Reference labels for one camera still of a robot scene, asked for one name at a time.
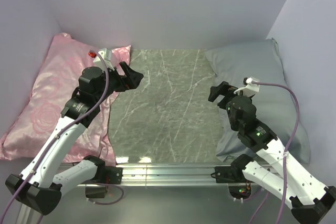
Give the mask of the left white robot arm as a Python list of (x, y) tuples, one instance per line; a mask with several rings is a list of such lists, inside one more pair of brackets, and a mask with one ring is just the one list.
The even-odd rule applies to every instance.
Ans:
[(106, 66), (82, 71), (78, 86), (61, 112), (51, 136), (33, 161), (18, 175), (11, 174), (5, 185), (13, 200), (46, 216), (59, 204), (62, 196), (79, 184), (107, 179), (106, 163), (88, 155), (76, 166), (57, 174), (60, 164), (75, 141), (100, 113), (100, 104), (114, 92), (136, 89), (144, 75), (120, 62), (124, 74)]

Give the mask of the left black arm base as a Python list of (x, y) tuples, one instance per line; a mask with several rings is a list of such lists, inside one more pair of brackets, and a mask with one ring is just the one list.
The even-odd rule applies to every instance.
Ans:
[(98, 174), (86, 182), (86, 184), (108, 184), (107, 186), (86, 186), (85, 195), (89, 199), (102, 199), (108, 194), (109, 185), (121, 184), (123, 168), (105, 167)]

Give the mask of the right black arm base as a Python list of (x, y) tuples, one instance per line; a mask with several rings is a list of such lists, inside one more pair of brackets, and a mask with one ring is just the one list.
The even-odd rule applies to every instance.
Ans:
[(211, 178), (218, 184), (227, 184), (229, 194), (233, 198), (245, 200), (251, 196), (251, 182), (230, 166), (216, 166)]

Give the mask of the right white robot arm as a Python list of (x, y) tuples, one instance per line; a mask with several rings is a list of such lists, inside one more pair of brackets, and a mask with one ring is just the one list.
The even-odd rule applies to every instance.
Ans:
[(252, 98), (262, 84), (253, 78), (244, 80), (237, 88), (228, 82), (212, 86), (208, 100), (227, 112), (230, 127), (241, 142), (266, 161), (272, 173), (246, 154), (230, 165), (230, 176), (237, 182), (254, 182), (281, 200), (299, 223), (319, 223), (335, 204), (335, 187), (326, 186), (311, 175), (288, 151), (280, 138), (257, 119)]

